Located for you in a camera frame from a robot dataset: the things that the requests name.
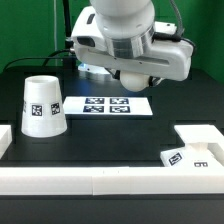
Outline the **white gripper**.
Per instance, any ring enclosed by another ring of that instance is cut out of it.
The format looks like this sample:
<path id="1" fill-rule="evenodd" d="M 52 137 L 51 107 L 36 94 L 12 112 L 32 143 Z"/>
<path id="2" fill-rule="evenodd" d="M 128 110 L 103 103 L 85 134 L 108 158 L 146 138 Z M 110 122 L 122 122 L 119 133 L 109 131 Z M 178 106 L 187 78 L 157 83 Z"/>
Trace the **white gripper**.
<path id="1" fill-rule="evenodd" d="M 151 76 L 150 87 L 158 86 L 163 78 L 186 79 L 193 47 L 184 41 L 155 40 L 154 15 L 152 5 L 84 8 L 72 31 L 78 60 Z"/>

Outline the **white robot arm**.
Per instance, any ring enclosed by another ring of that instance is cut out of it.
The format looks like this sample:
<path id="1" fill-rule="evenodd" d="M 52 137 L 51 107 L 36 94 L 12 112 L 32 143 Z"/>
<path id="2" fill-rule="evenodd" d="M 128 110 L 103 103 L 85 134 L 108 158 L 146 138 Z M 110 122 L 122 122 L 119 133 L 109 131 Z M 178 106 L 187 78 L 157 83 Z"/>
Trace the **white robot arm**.
<path id="1" fill-rule="evenodd" d="M 188 77 L 193 43 L 175 24 L 157 22 L 152 0 L 90 0 L 72 31 L 79 61 L 105 68 L 130 91 Z"/>

